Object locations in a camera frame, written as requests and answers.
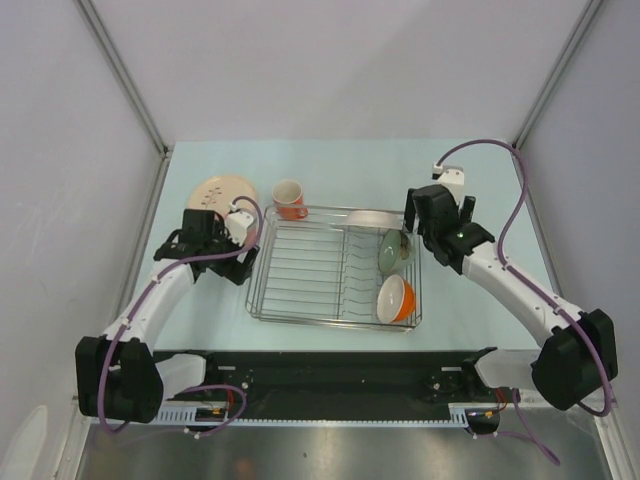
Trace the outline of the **green ceramic bowl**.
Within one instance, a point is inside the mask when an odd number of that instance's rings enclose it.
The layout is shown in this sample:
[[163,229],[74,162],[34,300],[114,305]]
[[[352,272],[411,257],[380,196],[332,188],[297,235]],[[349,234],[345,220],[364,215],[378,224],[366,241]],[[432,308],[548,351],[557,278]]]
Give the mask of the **green ceramic bowl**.
[[389,275],[402,270],[414,259],[411,238],[401,230],[389,230],[382,239],[378,268],[382,274]]

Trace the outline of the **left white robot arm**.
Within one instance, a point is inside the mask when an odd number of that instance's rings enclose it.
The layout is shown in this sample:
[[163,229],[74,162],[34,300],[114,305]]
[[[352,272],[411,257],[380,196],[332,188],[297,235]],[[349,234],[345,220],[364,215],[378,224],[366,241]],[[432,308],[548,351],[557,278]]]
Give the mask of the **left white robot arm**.
[[207,271],[240,286],[252,273],[264,218],[257,203],[227,214],[186,209],[153,256],[150,277],[124,311],[99,336],[83,337],[75,349],[80,412],[106,425],[149,423],[162,404],[190,391],[214,397],[221,376],[197,354],[157,361],[154,350],[176,306]]

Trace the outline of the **orange ceramic mug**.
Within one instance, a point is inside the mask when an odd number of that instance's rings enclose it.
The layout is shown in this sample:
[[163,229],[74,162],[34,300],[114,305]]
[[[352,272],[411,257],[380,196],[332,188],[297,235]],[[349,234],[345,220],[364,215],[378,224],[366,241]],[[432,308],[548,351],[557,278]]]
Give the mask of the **orange ceramic mug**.
[[294,180],[281,180],[275,184],[271,192],[272,200],[281,218],[289,221],[302,220],[307,217],[308,210],[304,206],[301,185]]

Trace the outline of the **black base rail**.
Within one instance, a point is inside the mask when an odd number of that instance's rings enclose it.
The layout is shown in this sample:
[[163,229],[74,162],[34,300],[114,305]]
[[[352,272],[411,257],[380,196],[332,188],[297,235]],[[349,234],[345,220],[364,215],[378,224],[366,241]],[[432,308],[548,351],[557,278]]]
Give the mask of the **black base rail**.
[[497,406],[475,353],[200,351],[204,382],[240,388],[246,420],[445,420],[454,403]]

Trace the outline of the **beige pink floral plate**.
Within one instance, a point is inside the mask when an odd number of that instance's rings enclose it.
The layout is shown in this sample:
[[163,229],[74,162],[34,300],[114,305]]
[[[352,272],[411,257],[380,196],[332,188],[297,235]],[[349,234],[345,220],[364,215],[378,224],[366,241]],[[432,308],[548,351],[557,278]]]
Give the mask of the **beige pink floral plate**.
[[255,212],[253,204],[247,200],[235,201],[237,197],[249,197],[259,202],[254,185],[239,175],[221,175],[212,177],[198,185],[191,193],[186,208],[192,210],[211,210],[226,217],[232,212],[231,204],[238,209]]

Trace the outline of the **white ceramic plate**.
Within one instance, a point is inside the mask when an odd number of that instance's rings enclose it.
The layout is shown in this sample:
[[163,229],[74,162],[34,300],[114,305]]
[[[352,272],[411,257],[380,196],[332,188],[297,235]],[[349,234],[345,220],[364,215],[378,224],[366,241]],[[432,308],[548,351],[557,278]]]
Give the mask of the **white ceramic plate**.
[[403,228],[402,221],[396,215],[378,210],[354,210],[345,217],[343,224],[387,230],[401,230]]

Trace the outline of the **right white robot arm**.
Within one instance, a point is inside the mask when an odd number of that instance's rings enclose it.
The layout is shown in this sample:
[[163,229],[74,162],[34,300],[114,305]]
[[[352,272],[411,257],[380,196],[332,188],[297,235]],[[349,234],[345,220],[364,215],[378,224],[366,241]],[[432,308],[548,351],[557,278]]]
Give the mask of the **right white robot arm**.
[[618,374],[614,325],[602,310],[586,312],[510,262],[484,227],[472,222],[475,200],[456,204],[443,185],[407,192],[404,224],[416,232],[435,260],[483,288],[505,307],[536,341],[528,353],[486,348],[461,376],[463,393],[484,401],[497,388],[535,390],[558,410],[585,407],[596,390],[603,406],[588,413],[607,416],[614,403],[611,382]]

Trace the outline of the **orange and white bowl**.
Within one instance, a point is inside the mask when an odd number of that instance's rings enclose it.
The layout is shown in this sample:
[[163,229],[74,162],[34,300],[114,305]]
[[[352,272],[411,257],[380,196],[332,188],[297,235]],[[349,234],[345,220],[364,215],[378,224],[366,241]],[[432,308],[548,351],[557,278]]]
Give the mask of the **orange and white bowl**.
[[382,284],[376,301],[376,314],[384,324],[407,320],[415,311],[417,297],[413,287],[401,275],[394,274]]

